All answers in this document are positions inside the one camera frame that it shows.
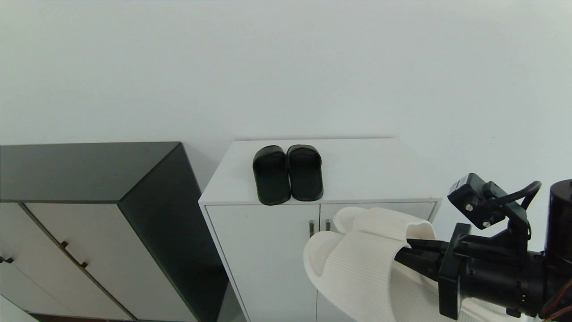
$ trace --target white knit slipper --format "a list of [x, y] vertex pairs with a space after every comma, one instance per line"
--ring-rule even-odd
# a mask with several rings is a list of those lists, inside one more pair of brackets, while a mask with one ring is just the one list
[[[349, 207], [338, 212], [334, 225], [345, 235], [317, 233], [304, 249], [308, 277], [329, 301], [358, 322], [450, 321], [439, 314], [436, 283], [393, 260], [408, 247], [407, 238], [435, 239], [429, 222]], [[486, 305], [465, 300], [459, 321], [517, 321]]]

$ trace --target white cabinet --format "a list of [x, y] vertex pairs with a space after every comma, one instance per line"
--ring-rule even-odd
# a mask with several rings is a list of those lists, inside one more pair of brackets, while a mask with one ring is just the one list
[[28, 203], [58, 242], [141, 320], [196, 321], [117, 205]]
[[73, 308], [77, 316], [131, 320], [68, 260], [18, 204], [4, 203], [1, 212], [2, 254], [14, 260], [11, 265], [59, 303]]
[[302, 250], [319, 205], [208, 206], [250, 321], [312, 322], [316, 289]]
[[[252, 172], [255, 153], [310, 144], [322, 157], [324, 195], [264, 206]], [[432, 221], [442, 195], [423, 160], [396, 139], [233, 142], [199, 200], [230, 283], [250, 322], [351, 322], [310, 283], [303, 248], [347, 206], [383, 207]]]

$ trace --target white drawer front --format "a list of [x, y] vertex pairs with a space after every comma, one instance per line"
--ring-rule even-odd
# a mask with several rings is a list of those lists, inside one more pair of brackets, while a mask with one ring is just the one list
[[131, 320], [17, 204], [4, 203], [0, 211], [2, 253], [14, 259], [11, 265], [77, 316]]
[[0, 264], [0, 294], [30, 313], [75, 315], [20, 272], [16, 266], [7, 262]]
[[136, 318], [196, 321], [116, 205], [26, 206]]

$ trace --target drawer handle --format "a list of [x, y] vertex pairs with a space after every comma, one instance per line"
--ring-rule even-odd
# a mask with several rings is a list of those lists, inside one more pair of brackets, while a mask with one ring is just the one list
[[8, 264], [12, 263], [14, 260], [10, 257], [8, 259], [4, 259], [4, 257], [0, 256], [0, 263], [7, 262]]
[[309, 225], [310, 225], [310, 238], [312, 238], [312, 236], [314, 236], [314, 221], [310, 220]]
[[80, 262], [78, 262], [71, 254], [68, 250], [66, 250], [66, 247], [69, 245], [66, 241], [62, 241], [62, 243], [60, 244], [62, 246], [62, 250], [64, 253], [66, 253], [67, 257], [72, 260], [76, 265], [82, 267], [82, 268], [86, 268], [88, 267], [88, 263], [83, 262], [80, 264]]

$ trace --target cabinet door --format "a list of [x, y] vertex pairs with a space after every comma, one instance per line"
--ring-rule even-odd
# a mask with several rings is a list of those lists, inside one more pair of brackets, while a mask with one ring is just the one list
[[320, 205], [206, 206], [251, 322], [316, 321], [303, 250]]
[[55, 300], [51, 295], [32, 282], [20, 272], [16, 266], [8, 262], [0, 264], [0, 294], [17, 305], [31, 312], [49, 315], [74, 316], [75, 314]]
[[[406, 213], [427, 220], [435, 206], [434, 202], [388, 202], [388, 203], [333, 203], [322, 204], [320, 209], [320, 230], [325, 230], [326, 221], [330, 220], [332, 231], [338, 232], [333, 225], [333, 217], [338, 210], [345, 207], [386, 208]], [[317, 297], [317, 322], [353, 322], [339, 308], [328, 301], [320, 292]]]
[[1, 212], [2, 253], [14, 259], [11, 265], [76, 316], [130, 320], [17, 204], [2, 204]]
[[116, 205], [26, 206], [136, 318], [196, 321]]

